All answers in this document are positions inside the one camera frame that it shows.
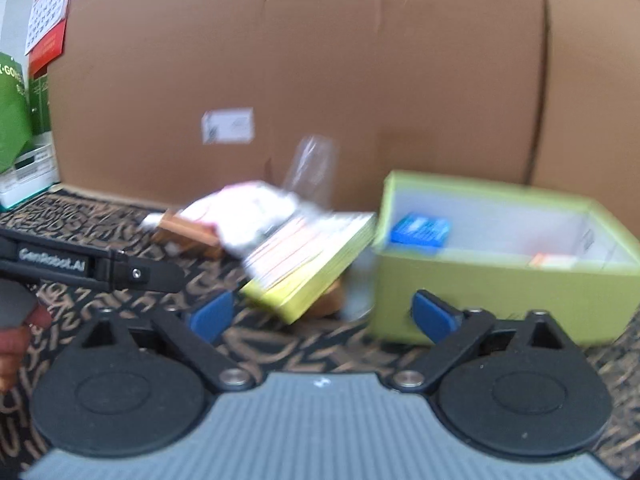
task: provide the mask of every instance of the human hand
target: human hand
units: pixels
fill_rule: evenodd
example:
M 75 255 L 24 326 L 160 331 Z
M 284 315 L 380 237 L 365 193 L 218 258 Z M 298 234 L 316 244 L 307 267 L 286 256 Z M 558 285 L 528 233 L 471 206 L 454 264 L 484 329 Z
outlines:
M 31 341 L 31 327 L 49 328 L 51 314 L 38 303 L 36 308 L 18 328 L 0 330 L 0 393 L 7 393 L 15 386 L 22 359 Z

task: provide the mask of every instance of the gray ribbed surface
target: gray ribbed surface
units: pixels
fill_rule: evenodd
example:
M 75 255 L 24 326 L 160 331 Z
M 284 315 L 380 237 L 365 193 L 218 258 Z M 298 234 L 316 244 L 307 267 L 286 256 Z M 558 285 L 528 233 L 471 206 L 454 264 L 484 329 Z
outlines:
M 484 455 L 428 403 L 374 374 L 270 374 L 225 394 L 204 422 L 159 452 L 98 460 L 55 450 L 25 480 L 614 480 L 590 454 L 524 465 Z

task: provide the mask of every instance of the small blue package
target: small blue package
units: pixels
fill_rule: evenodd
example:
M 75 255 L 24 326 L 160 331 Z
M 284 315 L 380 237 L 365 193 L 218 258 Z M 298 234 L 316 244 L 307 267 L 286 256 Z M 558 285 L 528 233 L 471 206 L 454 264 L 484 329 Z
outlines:
M 391 229 L 389 241 L 416 248 L 439 249 L 447 241 L 449 229 L 450 222 L 444 218 L 409 214 Z

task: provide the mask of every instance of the lime green box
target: lime green box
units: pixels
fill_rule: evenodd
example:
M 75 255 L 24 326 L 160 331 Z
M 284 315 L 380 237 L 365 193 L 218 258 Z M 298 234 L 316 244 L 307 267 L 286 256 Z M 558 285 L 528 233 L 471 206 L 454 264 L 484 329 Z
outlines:
M 442 250 L 388 243 L 409 213 L 449 219 Z M 369 331 L 390 341 L 428 342 L 409 316 L 420 288 L 503 319 L 548 310 L 585 345 L 620 336 L 640 303 L 640 242 L 597 202 L 548 190 L 392 172 L 374 250 Z

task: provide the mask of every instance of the screw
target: screw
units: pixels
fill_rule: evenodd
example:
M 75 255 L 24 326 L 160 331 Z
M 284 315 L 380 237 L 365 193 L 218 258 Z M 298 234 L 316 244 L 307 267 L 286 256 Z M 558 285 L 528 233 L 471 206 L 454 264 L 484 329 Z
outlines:
M 394 375 L 394 382 L 403 388 L 417 388 L 424 383 L 424 375 L 415 370 L 402 370 Z
M 220 374 L 220 380 L 226 386 L 244 386 L 250 379 L 249 372 L 242 368 L 228 368 Z

